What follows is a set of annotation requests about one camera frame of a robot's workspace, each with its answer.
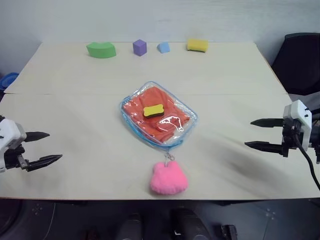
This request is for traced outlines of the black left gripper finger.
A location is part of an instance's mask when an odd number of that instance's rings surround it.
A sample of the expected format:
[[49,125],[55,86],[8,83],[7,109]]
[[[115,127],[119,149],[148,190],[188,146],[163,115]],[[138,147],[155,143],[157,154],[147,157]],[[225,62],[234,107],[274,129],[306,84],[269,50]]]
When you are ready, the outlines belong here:
[[46,137],[49,137],[50,134],[46,132],[34,131],[34,132],[26,132],[25,142],[34,142]]
[[44,167],[47,167],[54,162],[58,161],[63,155],[62,154],[55,154],[55,155],[48,155],[41,157],[37,161],[28,162],[26,171],[31,172],[34,170],[38,170]]

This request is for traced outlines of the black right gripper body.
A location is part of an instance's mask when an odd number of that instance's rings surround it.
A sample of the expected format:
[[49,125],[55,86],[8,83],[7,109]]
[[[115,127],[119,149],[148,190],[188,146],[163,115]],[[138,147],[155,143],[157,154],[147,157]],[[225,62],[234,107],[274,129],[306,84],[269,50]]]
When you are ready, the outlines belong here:
[[285,120],[282,129],[282,150],[281,155],[288,157],[290,149],[296,149],[296,137],[300,144],[303,142],[304,133],[302,132],[302,124],[299,120]]

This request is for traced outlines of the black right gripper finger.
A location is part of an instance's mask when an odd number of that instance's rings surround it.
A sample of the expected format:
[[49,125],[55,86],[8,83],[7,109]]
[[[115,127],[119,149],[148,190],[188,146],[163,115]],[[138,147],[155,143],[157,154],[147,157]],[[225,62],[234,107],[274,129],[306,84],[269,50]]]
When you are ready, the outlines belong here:
[[258,151],[282,154],[281,144],[272,144],[265,141],[250,141],[250,142],[245,142],[244,144]]
[[283,127],[283,118],[261,118],[254,120],[250,123],[251,125],[262,127],[262,128],[273,128],[273,127]]

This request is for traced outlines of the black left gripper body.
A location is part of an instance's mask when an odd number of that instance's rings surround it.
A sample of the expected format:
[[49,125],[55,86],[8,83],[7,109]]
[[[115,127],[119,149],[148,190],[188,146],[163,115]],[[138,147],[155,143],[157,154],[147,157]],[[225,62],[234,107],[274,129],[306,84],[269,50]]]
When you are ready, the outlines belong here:
[[24,159],[22,154],[25,152],[24,147],[20,144],[15,149],[8,149],[4,153],[5,169],[21,168],[22,170],[30,171],[30,163],[27,159]]

